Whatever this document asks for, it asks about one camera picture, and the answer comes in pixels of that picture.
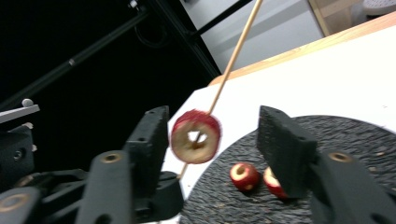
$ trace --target apple peel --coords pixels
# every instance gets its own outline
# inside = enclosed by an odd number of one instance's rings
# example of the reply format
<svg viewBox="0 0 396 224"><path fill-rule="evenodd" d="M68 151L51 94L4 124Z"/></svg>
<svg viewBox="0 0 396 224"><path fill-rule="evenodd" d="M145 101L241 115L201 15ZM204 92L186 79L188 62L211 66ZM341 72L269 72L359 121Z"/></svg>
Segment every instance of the apple peel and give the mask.
<svg viewBox="0 0 396 224"><path fill-rule="evenodd" d="M205 136L203 142L191 141L189 133ZM219 122L204 111L193 109L180 116L172 129L171 148L186 163L200 164L216 155L221 137Z"/></svg>

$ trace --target wooden skewer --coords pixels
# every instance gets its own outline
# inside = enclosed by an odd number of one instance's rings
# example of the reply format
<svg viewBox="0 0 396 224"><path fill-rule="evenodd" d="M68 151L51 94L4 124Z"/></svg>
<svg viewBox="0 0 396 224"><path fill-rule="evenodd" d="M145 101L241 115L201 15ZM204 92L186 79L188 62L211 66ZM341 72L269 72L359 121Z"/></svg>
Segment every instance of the wooden skewer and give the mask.
<svg viewBox="0 0 396 224"><path fill-rule="evenodd" d="M256 1L256 4L254 5L254 7L253 7L253 9L252 9L252 11L250 13L250 16L247 19L247 23L245 25L245 28L242 31L242 34L239 37L238 43L236 44L235 49L233 50L233 54L231 55L231 59L230 59L230 61L228 61L227 67L225 68L225 71L224 71L224 74L223 74L224 78L223 78L223 80L220 83L219 90L216 93L215 99L213 100L213 103L210 106L209 111L207 112L208 115L210 115L213 112L213 110L215 109L216 103L219 100L219 97L220 97L220 94L221 94L221 92L222 92L222 90L224 88L225 82L227 81L228 77L231 74L231 70L233 69L233 65L235 64L236 58L238 57L238 54L241 51L241 48L242 48L242 46L245 43L245 40L246 40L246 38L248 36L248 32L250 31L251 25L253 24L257 13L259 12L261 4L262 4L262 0L257 0ZM198 142L200 137L201 137L201 133L198 133L198 136L197 136L197 138L195 140L195 143ZM177 176L178 179L181 179L183 177L183 175L186 173L188 165L189 165L188 163L184 163L184 166L183 166L183 169L181 170L181 173Z"/></svg>

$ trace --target apple slice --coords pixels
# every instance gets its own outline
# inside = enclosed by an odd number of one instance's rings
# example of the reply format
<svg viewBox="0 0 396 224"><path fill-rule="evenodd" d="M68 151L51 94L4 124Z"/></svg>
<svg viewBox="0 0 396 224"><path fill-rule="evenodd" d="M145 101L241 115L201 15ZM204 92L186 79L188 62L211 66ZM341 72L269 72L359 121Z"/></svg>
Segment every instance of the apple slice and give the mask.
<svg viewBox="0 0 396 224"><path fill-rule="evenodd" d="M198 133L205 140L191 140L190 133ZM219 122L206 112L193 109L176 120L171 134L171 148L181 161L204 163L216 155L220 136Z"/></svg>
<svg viewBox="0 0 396 224"><path fill-rule="evenodd" d="M230 170L230 178L233 184L242 192L251 191L260 182L260 174L253 164L238 162Z"/></svg>
<svg viewBox="0 0 396 224"><path fill-rule="evenodd" d="M264 179L264 183L267 186L268 190L272 194L274 194L277 198L279 198L279 199L287 199L288 198L288 195L285 193L285 191L280 186L279 181L277 181L277 179L270 167L267 167L265 169L263 179Z"/></svg>

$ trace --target black pole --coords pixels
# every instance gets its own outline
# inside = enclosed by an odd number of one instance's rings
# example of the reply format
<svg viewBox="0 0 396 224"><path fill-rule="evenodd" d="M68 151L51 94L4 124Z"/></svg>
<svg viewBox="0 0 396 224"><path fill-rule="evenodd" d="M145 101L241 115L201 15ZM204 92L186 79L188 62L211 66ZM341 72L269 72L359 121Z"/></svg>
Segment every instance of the black pole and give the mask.
<svg viewBox="0 0 396 224"><path fill-rule="evenodd" d="M53 81L55 81L56 79L58 79L59 77L63 76L71 69L76 67L76 65L83 63L86 59L91 57L98 50L102 49L110 42L117 39L119 36L129 31L131 28L135 27L139 22L141 22L148 16L149 16L149 12L147 10L140 11L140 13L138 13L135 17L125 22L116 30L102 37L101 39L99 39L98 41L96 41L86 49L84 49L82 52L76 54L67 62L61 63L59 66L49 71L43 77L32 82L21 91L15 93L14 95L6 99L2 104L0 104L0 111L12 109L14 106L19 105L23 99L31 98L34 94L46 88L50 83L52 83Z"/></svg>
<svg viewBox="0 0 396 224"><path fill-rule="evenodd" d="M199 30L194 32L191 35L191 39L195 39L198 36L200 36L201 34L203 34L204 32L208 31L213 26L217 25L219 22L223 21L224 19L226 19L227 17L229 17L230 15L235 13L235 11L237 11L241 7L244 7L245 5L247 5L249 2L251 2L251 0L239 0L239 1L237 1L235 4L233 4L232 6L227 8L225 11L221 12L221 14L219 14L215 19L213 19L212 21L208 22L202 28L200 28Z"/></svg>
<svg viewBox="0 0 396 224"><path fill-rule="evenodd" d="M173 1L147 1L149 9L163 22L169 34L175 38L182 49L186 50L187 56L191 57L197 66L205 69L205 79L210 82L213 78L220 75L219 69L210 53L205 51L205 47L200 46L200 41L198 39L190 40L190 35L188 34L191 30L186 28L185 23L172 8L171 2Z"/></svg>

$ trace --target cut apple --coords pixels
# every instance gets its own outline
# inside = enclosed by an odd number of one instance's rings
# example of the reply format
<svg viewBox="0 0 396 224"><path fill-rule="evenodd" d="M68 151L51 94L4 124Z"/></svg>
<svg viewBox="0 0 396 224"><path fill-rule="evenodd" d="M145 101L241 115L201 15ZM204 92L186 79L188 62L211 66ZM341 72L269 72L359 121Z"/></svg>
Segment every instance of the cut apple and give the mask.
<svg viewBox="0 0 396 224"><path fill-rule="evenodd" d="M260 182L260 174L253 164L238 162L230 170L230 178L240 191L251 191Z"/></svg>
<svg viewBox="0 0 396 224"><path fill-rule="evenodd" d="M264 183L267 186L268 190L272 194L274 194L277 198L279 198L279 199L287 199L288 198L288 195L285 193L285 191L280 186L279 181L277 181L277 179L270 167L267 167L265 169L263 179L264 179Z"/></svg>
<svg viewBox="0 0 396 224"><path fill-rule="evenodd" d="M191 133L199 134L191 139ZM181 161L199 164L212 160L221 137L219 122L204 111L191 110L175 122L171 134L171 148Z"/></svg>

